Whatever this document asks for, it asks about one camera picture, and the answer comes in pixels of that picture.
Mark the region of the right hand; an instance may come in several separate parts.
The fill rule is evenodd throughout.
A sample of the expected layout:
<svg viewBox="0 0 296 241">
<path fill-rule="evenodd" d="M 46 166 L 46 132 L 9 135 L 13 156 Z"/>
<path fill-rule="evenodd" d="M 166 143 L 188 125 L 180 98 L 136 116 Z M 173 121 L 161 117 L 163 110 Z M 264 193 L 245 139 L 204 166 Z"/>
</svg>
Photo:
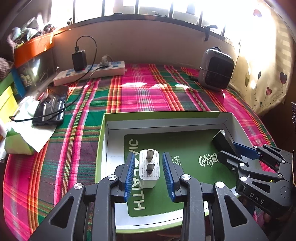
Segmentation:
<svg viewBox="0 0 296 241">
<path fill-rule="evenodd" d="M 264 223 L 269 223 L 271 221 L 271 219 L 272 219 L 272 217 L 269 214 L 267 214 L 267 213 L 263 214 Z"/>
</svg>

